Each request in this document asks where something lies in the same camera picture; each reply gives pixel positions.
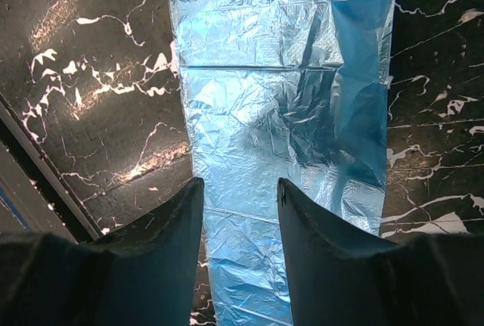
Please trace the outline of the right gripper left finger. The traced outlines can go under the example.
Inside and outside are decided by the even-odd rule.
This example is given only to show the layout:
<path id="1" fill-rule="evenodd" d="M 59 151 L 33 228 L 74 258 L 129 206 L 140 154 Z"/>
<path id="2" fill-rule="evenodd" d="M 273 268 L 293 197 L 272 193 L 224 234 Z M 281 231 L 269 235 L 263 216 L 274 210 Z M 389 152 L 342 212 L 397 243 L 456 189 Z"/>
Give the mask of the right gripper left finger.
<path id="1" fill-rule="evenodd" d="M 49 233 L 1 237 L 3 325 L 187 325 L 204 183 L 90 244 Z"/>

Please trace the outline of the blue trash bag roll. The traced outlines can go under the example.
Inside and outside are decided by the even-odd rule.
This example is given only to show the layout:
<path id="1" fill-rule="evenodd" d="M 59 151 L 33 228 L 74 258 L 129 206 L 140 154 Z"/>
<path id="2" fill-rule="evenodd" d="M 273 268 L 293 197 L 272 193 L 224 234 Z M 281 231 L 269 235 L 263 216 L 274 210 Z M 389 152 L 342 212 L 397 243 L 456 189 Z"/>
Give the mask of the blue trash bag roll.
<path id="1" fill-rule="evenodd" d="M 395 0 L 169 0 L 220 325 L 292 322 L 277 183 L 376 234 Z"/>

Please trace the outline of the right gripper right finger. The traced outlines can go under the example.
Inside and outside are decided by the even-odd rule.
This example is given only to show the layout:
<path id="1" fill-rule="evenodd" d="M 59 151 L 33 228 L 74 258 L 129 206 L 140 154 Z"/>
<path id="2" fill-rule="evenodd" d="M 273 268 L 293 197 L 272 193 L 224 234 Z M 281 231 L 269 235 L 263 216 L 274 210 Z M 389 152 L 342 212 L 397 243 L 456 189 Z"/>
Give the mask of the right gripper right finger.
<path id="1" fill-rule="evenodd" d="M 326 210 L 288 179 L 278 218 L 296 325 L 481 325 L 483 238 L 396 244 Z"/>

